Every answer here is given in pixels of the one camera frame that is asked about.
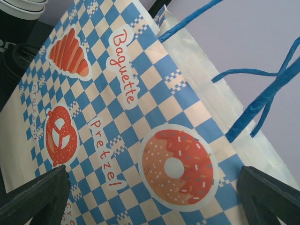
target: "printed food graphic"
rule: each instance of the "printed food graphic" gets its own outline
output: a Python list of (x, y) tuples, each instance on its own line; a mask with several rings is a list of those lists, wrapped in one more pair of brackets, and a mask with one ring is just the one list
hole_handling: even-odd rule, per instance
[(63, 74), (82, 80), (91, 78), (90, 63), (85, 49), (80, 46), (80, 40), (75, 36), (75, 28), (65, 34), (48, 51), (48, 59)]
[(173, 127), (143, 140), (140, 174), (162, 204), (175, 210), (197, 210), (217, 190), (218, 166), (200, 136), (185, 127)]
[(53, 166), (71, 163), (79, 145), (79, 137), (68, 108), (58, 105), (46, 113), (45, 145)]

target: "shopping bag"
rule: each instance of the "shopping bag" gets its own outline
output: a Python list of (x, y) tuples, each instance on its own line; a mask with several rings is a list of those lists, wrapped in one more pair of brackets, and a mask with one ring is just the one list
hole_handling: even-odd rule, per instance
[(0, 114), (6, 189), (64, 164), (64, 225), (243, 223), (243, 163), (147, 18), (132, 0), (63, 15)]
[[(160, 27), (158, 36), (179, 23), (166, 6), (161, 8), (154, 20)], [(244, 110), (230, 86), (224, 79), (216, 83), (211, 81), (219, 72), (186, 29), (178, 31), (162, 45), (204, 102), (212, 118), (226, 133)], [(254, 127), (255, 123), (252, 121), (231, 144), (242, 162), (299, 189), (287, 166), (263, 133), (259, 132), (253, 138), (249, 135)]]

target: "blue rope handle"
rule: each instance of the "blue rope handle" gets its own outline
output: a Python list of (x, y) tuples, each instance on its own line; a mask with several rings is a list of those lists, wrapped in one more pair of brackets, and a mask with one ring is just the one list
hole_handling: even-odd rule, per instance
[[(225, 76), (229, 75), (229, 74), (254, 74), (254, 75), (261, 75), (261, 76), (276, 76), (276, 79), (278, 79), (280, 76), (282, 76), (282, 74), (285, 72), (287, 65), (289, 64), (290, 60), (292, 59), (297, 47), (300, 45), (300, 37), (298, 37), (292, 47), (290, 48), (290, 51), (288, 52), (280, 70), (278, 73), (268, 73), (262, 70), (257, 70), (257, 69), (230, 69), (227, 70), (225, 72), (220, 73), (219, 75), (215, 76), (212, 79), (212, 82), (215, 83), (219, 80), (221, 80), (222, 78), (224, 78)], [(268, 113), (271, 109), (271, 105), (273, 103), (274, 97), (272, 97), (270, 99), (270, 101), (266, 104), (265, 108), (263, 109), (262, 115), (257, 123), (257, 125), (255, 126), (255, 128), (253, 129), (253, 131), (251, 132), (251, 137), (254, 137), (255, 135), (257, 135), (258, 131), (262, 128), (263, 123), (265, 122)]]
[[(159, 37), (159, 40), (161, 43), (169, 39), (171, 36), (176, 34), (179, 30), (185, 28), (191, 21), (193, 21), (195, 18), (200, 16), (202, 13), (207, 11), (208, 9), (212, 8), (222, 0), (212, 0), (202, 8), (198, 9), (191, 15), (187, 16), (185, 19), (183, 19), (180, 23), (175, 25), (173, 28), (171, 28), (169, 31), (167, 31), (165, 34)], [(258, 69), (230, 69), (223, 73), (220, 73), (216, 77), (212, 79), (213, 83), (221, 80), (228, 74), (253, 74), (253, 75), (261, 75), (261, 76), (271, 76), (276, 77), (275, 81), (267, 87), (244, 111), (244, 113), (237, 119), (237, 121), (234, 123), (234, 125), (229, 129), (227, 134), (225, 135), (229, 142), (233, 142), (236, 137), (242, 132), (244, 128), (249, 124), (249, 122), (260, 112), (260, 110), (265, 106), (262, 116), (257, 123), (256, 127), (251, 132), (251, 137), (254, 137), (258, 131), (261, 129), (263, 123), (265, 122), (267, 115), (270, 111), (274, 96), (276, 93), (288, 82), (290, 82), (291, 79), (293, 79), (300, 71), (300, 58), (298, 58), (288, 69), (286, 69), (288, 63), (290, 62), (293, 54), (295, 53), (297, 47), (300, 44), (300, 37), (295, 40), (293, 43), (288, 55), (285, 58), (285, 61), (283, 62), (280, 70), (278, 73), (268, 73), (262, 70)]]
[(205, 6), (201, 7), (197, 11), (193, 12), (191, 15), (187, 16), (185, 19), (183, 19), (181, 22), (176, 24), (173, 28), (168, 30), (166, 33), (164, 33), (162, 36), (160, 36), (158, 39), (160, 40), (161, 43), (165, 42), (167, 39), (172, 37), (174, 34), (176, 34), (179, 30), (185, 28), (191, 21), (193, 21), (195, 18), (200, 16), (202, 13), (205, 11), (209, 10), (211, 7), (215, 6), (222, 0), (212, 0)]
[(262, 108), (274, 98), (276, 93), (289, 83), (299, 72), (300, 57), (245, 109), (244, 113), (237, 119), (227, 134), (225, 134), (228, 141), (232, 143)]

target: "paper bag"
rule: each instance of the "paper bag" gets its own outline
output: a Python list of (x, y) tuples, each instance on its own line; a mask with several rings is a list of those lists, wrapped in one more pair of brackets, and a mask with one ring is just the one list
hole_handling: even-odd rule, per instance
[(63, 15), (0, 114), (7, 191), (64, 164), (64, 225), (239, 224), (243, 163), (142, 11)]

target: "lavender wall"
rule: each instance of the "lavender wall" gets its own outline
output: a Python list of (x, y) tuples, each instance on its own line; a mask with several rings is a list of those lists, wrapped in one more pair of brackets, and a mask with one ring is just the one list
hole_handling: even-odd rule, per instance
[[(154, 0), (141, 2), (150, 8)], [(182, 19), (208, 2), (172, 0), (168, 8)], [(41, 21), (55, 24), (71, 3), (72, 0), (50, 0)], [(276, 72), (294, 39), (300, 36), (299, 12), (298, 0), (224, 0), (187, 29), (219, 71), (257, 68)], [(248, 105), (273, 79), (231, 75), (226, 80), (241, 102)], [(299, 87), (300, 75), (276, 95), (262, 129), (298, 182)]]

